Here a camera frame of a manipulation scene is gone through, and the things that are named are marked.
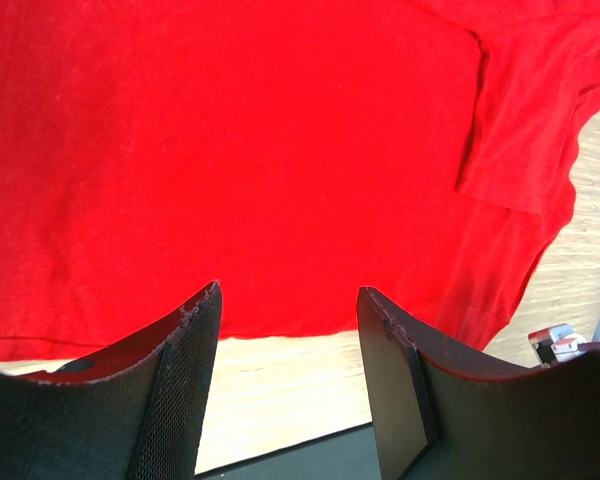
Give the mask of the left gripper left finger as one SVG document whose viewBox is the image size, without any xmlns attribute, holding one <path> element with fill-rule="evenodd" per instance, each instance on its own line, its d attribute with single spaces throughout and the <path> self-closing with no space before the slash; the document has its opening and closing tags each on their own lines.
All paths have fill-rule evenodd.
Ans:
<svg viewBox="0 0 600 480">
<path fill-rule="evenodd" d="M 214 282 L 56 371 L 0 373 L 0 479 L 192 478 L 220 324 Z"/>
</svg>

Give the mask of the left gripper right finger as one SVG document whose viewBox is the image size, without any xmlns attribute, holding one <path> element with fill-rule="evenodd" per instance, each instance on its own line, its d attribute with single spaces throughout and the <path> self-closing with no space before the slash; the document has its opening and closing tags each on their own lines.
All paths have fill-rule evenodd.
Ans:
<svg viewBox="0 0 600 480">
<path fill-rule="evenodd" d="M 526 368 L 358 293 L 360 347 L 385 479 L 600 479 L 600 342 Z"/>
</svg>

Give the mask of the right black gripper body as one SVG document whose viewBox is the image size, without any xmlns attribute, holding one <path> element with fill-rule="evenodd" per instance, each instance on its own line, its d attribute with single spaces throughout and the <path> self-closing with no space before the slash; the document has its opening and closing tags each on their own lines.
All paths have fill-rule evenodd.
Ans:
<svg viewBox="0 0 600 480">
<path fill-rule="evenodd" d="M 586 343 L 585 337 L 567 323 L 532 332 L 528 341 L 542 368 L 578 357 L 581 354 L 579 346 Z"/>
</svg>

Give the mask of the red t shirt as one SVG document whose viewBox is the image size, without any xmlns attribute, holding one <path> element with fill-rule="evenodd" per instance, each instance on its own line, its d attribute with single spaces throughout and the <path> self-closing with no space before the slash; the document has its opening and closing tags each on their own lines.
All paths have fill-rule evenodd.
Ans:
<svg viewBox="0 0 600 480">
<path fill-rule="evenodd" d="M 210 281 L 223 337 L 476 348 L 573 215 L 600 1 L 0 1 L 0 361 L 79 357 Z"/>
</svg>

